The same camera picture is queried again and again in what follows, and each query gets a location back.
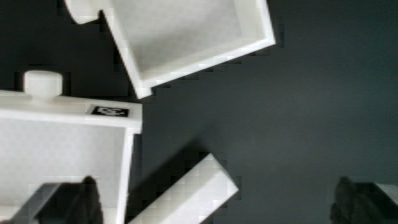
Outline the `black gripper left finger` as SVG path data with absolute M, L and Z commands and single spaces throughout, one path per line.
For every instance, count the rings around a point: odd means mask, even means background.
M 79 182 L 40 185 L 12 216 L 12 224 L 104 224 L 99 190 L 90 176 Z

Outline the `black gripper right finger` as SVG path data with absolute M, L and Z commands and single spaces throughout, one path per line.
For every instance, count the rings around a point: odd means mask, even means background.
M 331 224 L 398 224 L 398 185 L 339 179 L 330 206 Z

